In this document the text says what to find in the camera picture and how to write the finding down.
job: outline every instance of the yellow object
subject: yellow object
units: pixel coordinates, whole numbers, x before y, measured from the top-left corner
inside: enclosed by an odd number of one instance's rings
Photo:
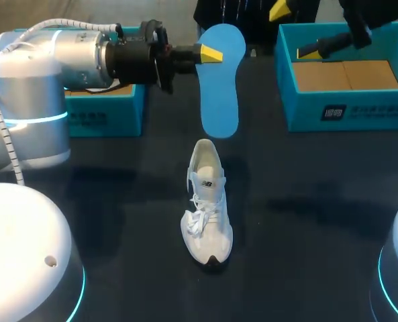
[[[269,21],[275,21],[285,15],[290,15],[291,10],[288,8],[287,0],[278,0],[270,9]]]
[[[207,62],[223,62],[223,53],[208,46],[201,45],[200,61],[202,64]]]
[[[299,57],[299,50],[297,49],[297,59],[322,59],[318,50],[315,52],[311,52],[310,54],[304,55],[303,57]]]

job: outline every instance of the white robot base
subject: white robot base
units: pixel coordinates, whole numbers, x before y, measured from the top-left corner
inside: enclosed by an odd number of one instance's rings
[[[85,283],[60,209],[38,191],[0,183],[0,322],[71,322]]]
[[[376,322],[398,322],[398,212],[379,255],[370,288],[370,306]]]

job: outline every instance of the shoe logo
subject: shoe logo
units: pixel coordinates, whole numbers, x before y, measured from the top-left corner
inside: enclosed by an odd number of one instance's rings
[[[201,185],[202,186],[212,186],[212,182],[210,182],[210,181],[202,181]]]

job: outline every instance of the person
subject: person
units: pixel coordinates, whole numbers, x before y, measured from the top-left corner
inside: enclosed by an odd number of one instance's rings
[[[219,23],[235,25],[242,32],[249,49],[271,54],[280,23],[314,22],[319,0],[303,0],[307,6],[278,23],[269,22],[269,12],[276,0],[197,0],[194,20],[200,30]]]

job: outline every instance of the blue insole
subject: blue insole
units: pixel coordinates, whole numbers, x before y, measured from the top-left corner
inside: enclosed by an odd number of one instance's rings
[[[233,25],[209,28],[198,43],[223,53],[222,63],[198,64],[203,129],[214,138],[232,136],[239,124],[236,71],[246,51],[245,39]]]

